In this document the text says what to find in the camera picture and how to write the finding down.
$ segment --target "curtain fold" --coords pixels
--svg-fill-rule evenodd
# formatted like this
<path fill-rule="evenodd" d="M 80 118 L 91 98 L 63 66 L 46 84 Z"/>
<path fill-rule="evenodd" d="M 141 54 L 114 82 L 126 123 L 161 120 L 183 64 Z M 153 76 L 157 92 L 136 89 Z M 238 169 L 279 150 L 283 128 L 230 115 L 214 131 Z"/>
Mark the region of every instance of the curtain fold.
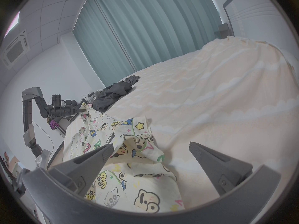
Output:
<path fill-rule="evenodd" d="M 87 0 L 73 33 L 107 86 L 220 38 L 212 0 Z"/>

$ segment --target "cartoon print shirt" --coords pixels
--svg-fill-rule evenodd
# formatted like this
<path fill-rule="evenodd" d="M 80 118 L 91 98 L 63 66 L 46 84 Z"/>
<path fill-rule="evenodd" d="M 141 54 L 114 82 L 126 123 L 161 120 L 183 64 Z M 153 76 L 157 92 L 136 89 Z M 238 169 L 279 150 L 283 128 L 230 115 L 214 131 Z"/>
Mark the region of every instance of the cartoon print shirt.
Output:
<path fill-rule="evenodd" d="M 105 144 L 114 147 L 85 198 L 124 211 L 184 209 L 176 177 L 161 164 L 165 156 L 154 144 L 146 117 L 118 121 L 85 103 L 82 106 L 86 108 L 80 113 L 85 126 L 73 137 L 70 156 L 64 161 Z"/>

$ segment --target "smoke detector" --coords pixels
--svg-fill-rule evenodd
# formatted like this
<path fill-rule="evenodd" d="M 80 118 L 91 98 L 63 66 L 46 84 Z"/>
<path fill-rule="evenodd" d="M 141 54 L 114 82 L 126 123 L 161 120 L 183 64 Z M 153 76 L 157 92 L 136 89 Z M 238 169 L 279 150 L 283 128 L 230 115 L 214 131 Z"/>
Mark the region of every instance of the smoke detector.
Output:
<path fill-rule="evenodd" d="M 25 29 L 20 32 L 20 34 L 4 49 L 1 54 L 1 60 L 6 68 L 10 70 L 13 65 L 28 51 L 30 51 L 30 47 Z"/>

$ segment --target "bed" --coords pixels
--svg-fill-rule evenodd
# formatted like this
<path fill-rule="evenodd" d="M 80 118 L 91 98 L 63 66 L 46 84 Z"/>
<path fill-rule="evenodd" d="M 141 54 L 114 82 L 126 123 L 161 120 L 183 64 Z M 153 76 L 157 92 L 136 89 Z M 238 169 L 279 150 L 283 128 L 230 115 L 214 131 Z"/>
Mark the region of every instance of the bed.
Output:
<path fill-rule="evenodd" d="M 117 120 L 146 116 L 164 164 L 177 176 L 185 208 L 219 195 L 189 152 L 197 142 L 281 173 L 268 206 L 290 179 L 299 158 L 299 88 L 287 62 L 271 44 L 228 37 L 201 50 L 134 73 L 133 90 L 106 114 Z M 73 121 L 64 150 L 82 126 Z"/>

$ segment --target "ceiling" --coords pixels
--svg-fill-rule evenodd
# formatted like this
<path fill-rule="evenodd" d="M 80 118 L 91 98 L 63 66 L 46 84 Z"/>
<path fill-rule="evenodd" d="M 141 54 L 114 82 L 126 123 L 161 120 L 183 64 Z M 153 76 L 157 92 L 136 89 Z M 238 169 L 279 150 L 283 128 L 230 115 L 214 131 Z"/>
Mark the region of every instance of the ceiling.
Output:
<path fill-rule="evenodd" d="M 21 9 L 19 23 L 6 35 L 5 47 L 26 29 L 30 51 L 8 70 L 0 60 L 0 95 L 15 74 L 30 60 L 60 42 L 62 34 L 71 32 L 83 0 L 29 0 Z"/>

